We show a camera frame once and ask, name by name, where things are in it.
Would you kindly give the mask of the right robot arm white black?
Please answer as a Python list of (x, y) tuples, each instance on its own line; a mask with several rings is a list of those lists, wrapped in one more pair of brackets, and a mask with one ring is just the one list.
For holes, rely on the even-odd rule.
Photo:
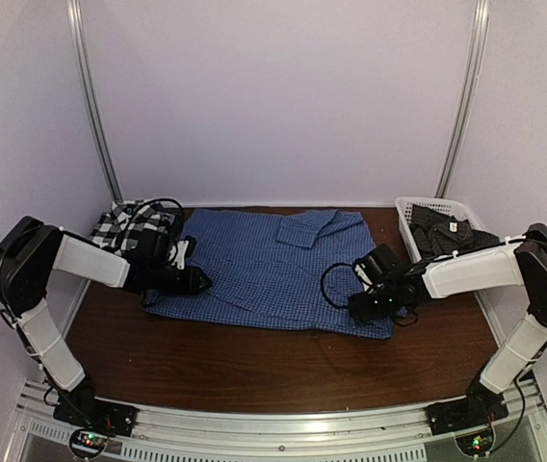
[(469, 385), (458, 414), (480, 424), (500, 395), (528, 372), (547, 347), (547, 226), (531, 225), (518, 236), (474, 250), (403, 262), (386, 245), (356, 260), (353, 271), (361, 292), (349, 297), (351, 318), (365, 324), (393, 318), (402, 309), (453, 295), (516, 287), (528, 306), (497, 351)]

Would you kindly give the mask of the blue checked long sleeve shirt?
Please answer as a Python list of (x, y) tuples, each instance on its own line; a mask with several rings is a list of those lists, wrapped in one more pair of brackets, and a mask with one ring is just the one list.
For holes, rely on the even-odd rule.
[(386, 340), (391, 320), (360, 324), (349, 296), (362, 291), (349, 265), (376, 246), (358, 212), (310, 210), (283, 216), (198, 209), (184, 233), (197, 240), (190, 262), (212, 279), (201, 295), (151, 291), (147, 313), (280, 330), (323, 330)]

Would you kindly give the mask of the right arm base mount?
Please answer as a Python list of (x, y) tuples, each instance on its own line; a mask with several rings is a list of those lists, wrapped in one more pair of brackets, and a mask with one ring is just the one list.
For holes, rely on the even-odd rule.
[(433, 436), (485, 426), (508, 416), (508, 408), (497, 400), (486, 404), (476, 398), (460, 398), (429, 405), (426, 415)]

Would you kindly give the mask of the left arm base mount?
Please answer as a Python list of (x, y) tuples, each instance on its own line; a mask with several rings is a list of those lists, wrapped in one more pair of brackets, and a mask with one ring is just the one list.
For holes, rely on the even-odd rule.
[(97, 398), (83, 402), (76, 398), (60, 398), (53, 411), (53, 418), (111, 437), (130, 437), (137, 414), (138, 409), (127, 404)]

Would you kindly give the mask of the black white plaid shirt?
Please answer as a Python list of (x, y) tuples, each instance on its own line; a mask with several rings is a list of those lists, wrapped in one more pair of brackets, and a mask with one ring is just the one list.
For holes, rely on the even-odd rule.
[(103, 213), (91, 231), (90, 241), (116, 255), (136, 247), (144, 230), (163, 231), (159, 224), (160, 202), (114, 201), (111, 211)]

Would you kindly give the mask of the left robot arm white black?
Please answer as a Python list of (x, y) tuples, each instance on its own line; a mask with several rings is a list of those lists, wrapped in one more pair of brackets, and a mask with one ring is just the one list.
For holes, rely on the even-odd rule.
[(83, 427), (104, 417), (95, 385), (67, 345), (50, 309), (56, 274), (143, 295), (201, 295), (212, 286), (189, 262), (195, 239), (146, 228), (134, 244), (111, 250), (32, 216), (22, 217), (0, 242), (0, 303), (5, 323), (59, 395), (59, 404)]

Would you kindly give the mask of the white plastic laundry basket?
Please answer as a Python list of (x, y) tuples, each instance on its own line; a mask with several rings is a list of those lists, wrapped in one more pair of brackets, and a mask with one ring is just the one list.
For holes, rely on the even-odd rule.
[(411, 212), (414, 205), (428, 207), (436, 212), (455, 217), (459, 220), (467, 219), (474, 229), (483, 230), (483, 225), (478, 217), (461, 202), (434, 197), (398, 197), (395, 199), (395, 206), (399, 216), (399, 231), (408, 257), (412, 262), (417, 262), (421, 259), (420, 251), (410, 230)]

